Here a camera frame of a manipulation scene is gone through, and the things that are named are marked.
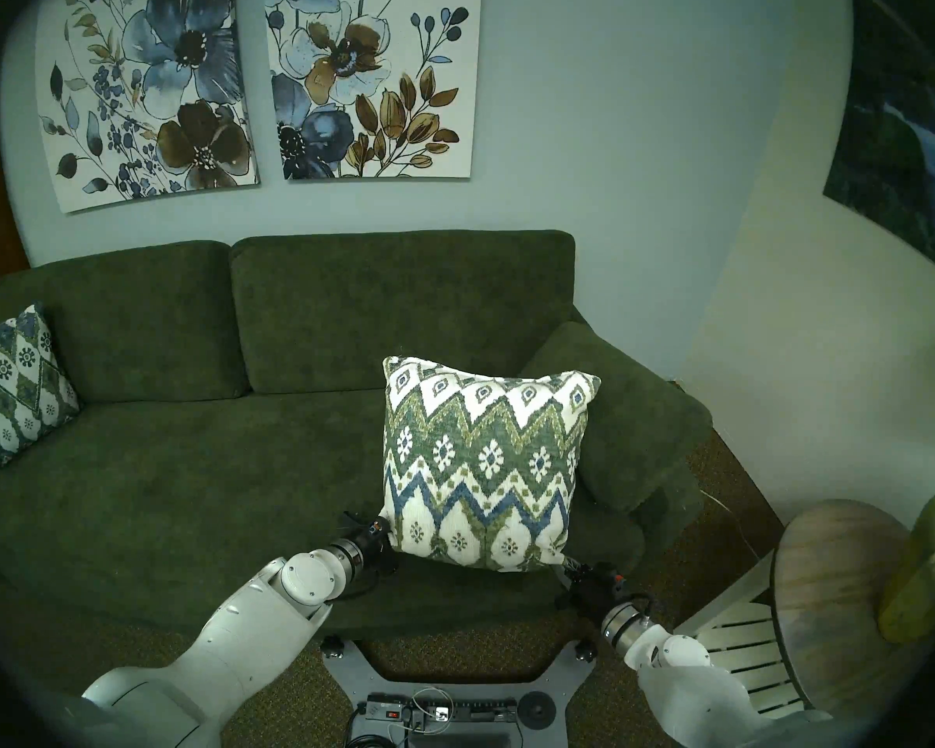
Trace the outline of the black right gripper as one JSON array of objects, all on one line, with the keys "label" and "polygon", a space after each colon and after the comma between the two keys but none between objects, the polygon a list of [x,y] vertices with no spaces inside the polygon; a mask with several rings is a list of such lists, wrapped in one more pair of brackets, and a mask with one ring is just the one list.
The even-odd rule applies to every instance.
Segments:
[{"label": "black right gripper", "polygon": [[580,563],[562,556],[555,575],[563,591],[555,597],[558,610],[574,609],[582,617],[605,617],[616,606],[629,602],[629,589],[614,563]]}]

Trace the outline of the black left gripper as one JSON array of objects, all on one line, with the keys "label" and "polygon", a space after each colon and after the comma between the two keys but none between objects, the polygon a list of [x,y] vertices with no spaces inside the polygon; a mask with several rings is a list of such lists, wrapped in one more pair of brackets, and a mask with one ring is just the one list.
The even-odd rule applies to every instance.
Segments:
[{"label": "black left gripper", "polygon": [[364,520],[348,511],[344,511],[343,520],[351,525],[343,536],[343,552],[351,575],[364,572],[392,575],[398,568],[398,560],[389,538],[389,521],[380,516]]}]

